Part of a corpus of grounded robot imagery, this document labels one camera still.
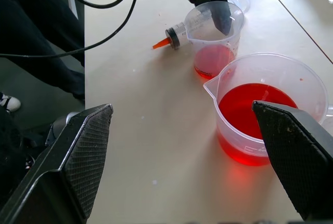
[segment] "syringe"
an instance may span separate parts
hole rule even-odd
[[[228,2],[238,6],[244,13],[249,10],[249,0],[228,0]],[[152,48],[157,49],[162,46],[171,45],[175,50],[188,43],[187,33],[184,23],[179,23],[173,27],[166,29],[166,38],[155,44]]]

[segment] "measuring cup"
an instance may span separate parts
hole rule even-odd
[[[201,76],[211,79],[235,60],[244,25],[239,7],[228,2],[207,2],[192,9],[184,25],[195,53],[194,67]]]
[[[326,115],[332,115],[323,82],[304,63],[279,54],[253,54],[233,61],[203,86],[214,100],[219,142],[223,150],[240,163],[264,165],[270,162],[263,140],[234,128],[219,110],[219,103],[227,92],[249,83],[266,84],[283,91],[298,109],[309,113],[320,124]]]

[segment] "white table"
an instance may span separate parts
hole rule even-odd
[[[86,8],[86,44],[114,31],[131,2]],[[333,65],[278,0],[251,4],[239,55],[268,51],[302,60],[322,78],[333,101]],[[181,22],[192,7],[187,0],[138,0],[123,31],[86,53],[86,106],[114,106],[88,223],[300,219],[270,166],[243,166],[220,149],[213,101],[193,69],[189,46],[151,50],[165,28]]]
[[[329,0],[281,0],[333,61],[333,5]]]

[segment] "dark pants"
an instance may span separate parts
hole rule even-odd
[[[84,30],[62,0],[0,0],[0,52],[53,55],[49,40],[64,51],[84,47]],[[73,55],[84,66],[84,54]],[[11,58],[39,80],[84,99],[84,74],[59,58]]]

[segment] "shoe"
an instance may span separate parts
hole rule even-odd
[[[7,112],[14,112],[21,107],[21,102],[17,98],[3,94],[0,98],[0,106],[4,107]]]

